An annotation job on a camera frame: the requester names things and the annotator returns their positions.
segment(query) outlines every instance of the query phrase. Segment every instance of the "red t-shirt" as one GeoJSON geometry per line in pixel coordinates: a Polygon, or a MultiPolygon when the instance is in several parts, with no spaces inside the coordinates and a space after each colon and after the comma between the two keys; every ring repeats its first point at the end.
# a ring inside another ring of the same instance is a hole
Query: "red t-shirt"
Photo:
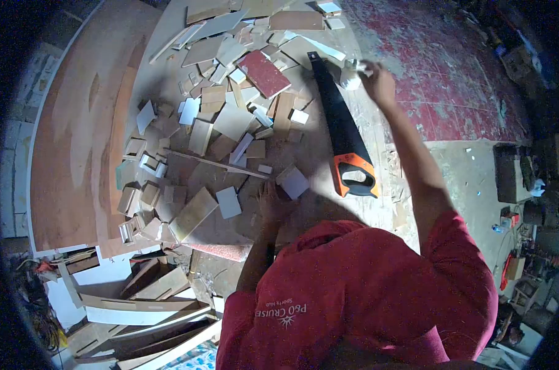
{"type": "Polygon", "coordinates": [[[422,257],[396,235],[323,221],[284,248],[256,293],[224,307],[219,369],[315,368],[341,337],[427,365],[476,359],[497,316],[497,290],[458,213],[442,214],[422,257]]]}

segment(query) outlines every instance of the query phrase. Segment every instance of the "cardboard box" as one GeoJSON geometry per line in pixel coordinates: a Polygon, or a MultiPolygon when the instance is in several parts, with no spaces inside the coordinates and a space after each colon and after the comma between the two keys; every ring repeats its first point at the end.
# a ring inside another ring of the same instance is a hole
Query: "cardboard box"
{"type": "Polygon", "coordinates": [[[522,277],[522,271],[524,271],[524,263],[526,263],[526,257],[515,258],[513,257],[510,264],[507,266],[507,271],[505,272],[505,278],[508,280],[518,280],[522,277]]]}

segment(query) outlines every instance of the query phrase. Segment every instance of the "red laminated board piece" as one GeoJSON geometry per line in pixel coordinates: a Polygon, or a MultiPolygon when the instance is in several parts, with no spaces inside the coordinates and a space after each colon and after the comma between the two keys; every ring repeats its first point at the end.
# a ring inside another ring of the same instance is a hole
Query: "red laminated board piece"
{"type": "Polygon", "coordinates": [[[263,55],[261,50],[250,52],[240,59],[237,65],[267,99],[275,97],[291,86],[290,80],[263,55]]]}

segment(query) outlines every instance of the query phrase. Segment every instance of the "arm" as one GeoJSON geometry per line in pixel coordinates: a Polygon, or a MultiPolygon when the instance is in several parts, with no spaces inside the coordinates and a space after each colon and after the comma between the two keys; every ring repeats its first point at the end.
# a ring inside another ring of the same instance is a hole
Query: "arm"
{"type": "Polygon", "coordinates": [[[362,82],[370,98],[384,113],[393,132],[401,167],[411,189],[422,256],[426,256],[424,244],[432,226],[439,215],[454,207],[436,161],[423,144],[417,129],[411,125],[407,113],[395,100],[393,76],[380,64],[365,62],[368,66],[366,70],[372,71],[372,75],[368,77],[362,73],[362,82]]]}
{"type": "Polygon", "coordinates": [[[240,273],[237,291],[254,292],[257,289],[259,280],[274,262],[275,240],[280,227],[297,205],[280,199],[273,181],[266,182],[258,195],[263,223],[240,273]]]}

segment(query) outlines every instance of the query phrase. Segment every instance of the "blue patterned cloth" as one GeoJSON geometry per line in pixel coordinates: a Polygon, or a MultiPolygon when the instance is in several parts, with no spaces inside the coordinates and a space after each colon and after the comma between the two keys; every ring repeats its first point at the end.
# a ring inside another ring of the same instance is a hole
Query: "blue patterned cloth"
{"type": "Polygon", "coordinates": [[[216,368],[217,353],[218,346],[211,340],[207,340],[161,367],[160,370],[213,370],[216,368]]]}

